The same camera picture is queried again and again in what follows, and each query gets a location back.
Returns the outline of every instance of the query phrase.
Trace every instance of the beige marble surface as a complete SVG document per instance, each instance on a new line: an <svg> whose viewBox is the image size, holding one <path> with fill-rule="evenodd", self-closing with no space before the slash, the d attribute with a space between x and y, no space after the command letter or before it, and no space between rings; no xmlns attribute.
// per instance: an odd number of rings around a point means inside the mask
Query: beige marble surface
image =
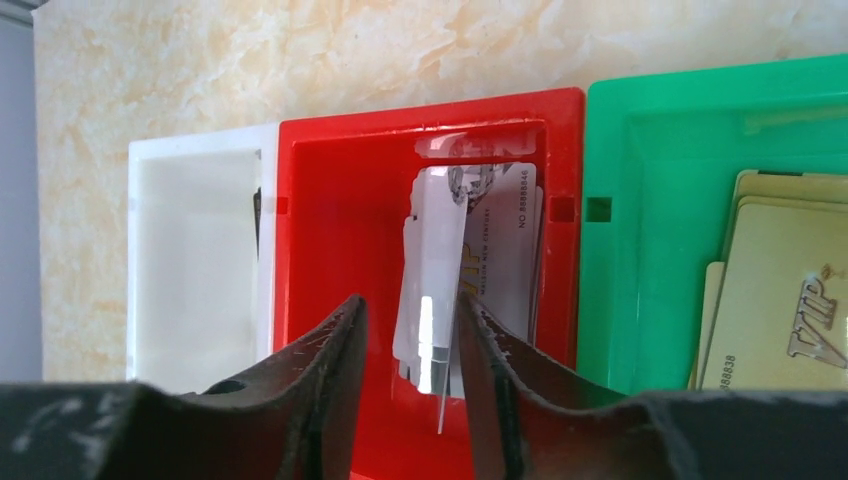
<svg viewBox="0 0 848 480"><path fill-rule="evenodd" d="M44 375L124 374L127 144L848 50L842 0L50 0Z"/></svg>

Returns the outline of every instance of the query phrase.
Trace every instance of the green plastic tray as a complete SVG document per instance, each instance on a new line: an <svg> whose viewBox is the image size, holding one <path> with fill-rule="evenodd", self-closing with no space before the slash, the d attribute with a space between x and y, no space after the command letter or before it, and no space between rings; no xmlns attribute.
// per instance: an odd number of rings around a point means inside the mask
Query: green plastic tray
<svg viewBox="0 0 848 480"><path fill-rule="evenodd" d="M592 85L581 374L623 393L686 387L744 169L848 174L848 55Z"/></svg>

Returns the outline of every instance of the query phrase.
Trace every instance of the gold card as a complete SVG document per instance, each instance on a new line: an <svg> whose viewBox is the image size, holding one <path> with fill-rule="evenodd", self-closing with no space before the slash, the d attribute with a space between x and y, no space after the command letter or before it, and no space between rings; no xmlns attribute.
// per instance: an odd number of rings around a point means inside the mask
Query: gold card
<svg viewBox="0 0 848 480"><path fill-rule="evenodd" d="M778 174L760 173L758 170L739 172L727 222L723 259L727 259L730 250L739 201L746 196L848 204L848 175Z"/></svg>
<svg viewBox="0 0 848 480"><path fill-rule="evenodd" d="M738 211L705 389L848 388L848 215Z"/></svg>
<svg viewBox="0 0 848 480"><path fill-rule="evenodd" d="M698 353L692 365L689 377L689 388L700 388L704 376L704 366L707 363L707 351L710 337L713 335L713 320L721 291L721 280L724 276L724 262L713 262L707 265L706 280L704 281L704 305L701 310L701 336L698 339Z"/></svg>
<svg viewBox="0 0 848 480"><path fill-rule="evenodd" d="M751 204L801 208L804 210L824 210L828 212L848 212L848 203L811 202L807 200L792 200L788 198L757 197L754 195L749 195L739 199L739 208Z"/></svg>

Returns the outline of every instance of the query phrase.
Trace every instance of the white plastic tray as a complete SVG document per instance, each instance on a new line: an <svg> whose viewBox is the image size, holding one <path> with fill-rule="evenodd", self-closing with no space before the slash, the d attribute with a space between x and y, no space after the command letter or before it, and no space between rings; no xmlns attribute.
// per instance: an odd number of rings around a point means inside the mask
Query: white plastic tray
<svg viewBox="0 0 848 480"><path fill-rule="evenodd" d="M127 379L202 391L271 353L278 135L130 144Z"/></svg>

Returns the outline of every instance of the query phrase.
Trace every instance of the white card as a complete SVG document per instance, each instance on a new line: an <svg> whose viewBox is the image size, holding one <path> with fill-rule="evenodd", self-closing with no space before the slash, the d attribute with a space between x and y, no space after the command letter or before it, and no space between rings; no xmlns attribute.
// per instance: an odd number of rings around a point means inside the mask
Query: white card
<svg viewBox="0 0 848 480"><path fill-rule="evenodd" d="M419 175L422 202L417 212L419 249L418 287L410 285L413 310L419 319L418 343L421 348L448 349L453 332L456 287L461 265L461 246L465 232L468 196L457 185L454 192L451 172L458 167L430 167Z"/></svg>
<svg viewBox="0 0 848 480"><path fill-rule="evenodd" d="M460 289L476 295L516 336L527 339L533 270L536 166L513 163L466 221Z"/></svg>
<svg viewBox="0 0 848 480"><path fill-rule="evenodd" d="M414 233L418 225L415 217L409 216L403 222L403 259L404 265L412 265L415 259L412 252L417 250L418 235ZM414 279L410 279L409 272L414 269L405 267L403 269L403 279L400 287L400 301L398 303L397 322L395 324L395 333L392 339L392 355L401 362L399 373L402 377L407 377L411 361L417 355L417 342L412 336L412 326L410 322L410 290L411 283Z"/></svg>
<svg viewBox="0 0 848 480"><path fill-rule="evenodd" d="M542 187L536 187L536 204L534 213L534 233L533 238L533 277L530 280L530 327L527 335L527 341L531 345L536 344L536 311L539 306L539 275L542 266L542 235L545 233L545 225L542 222L542 207L545 205L545 192Z"/></svg>

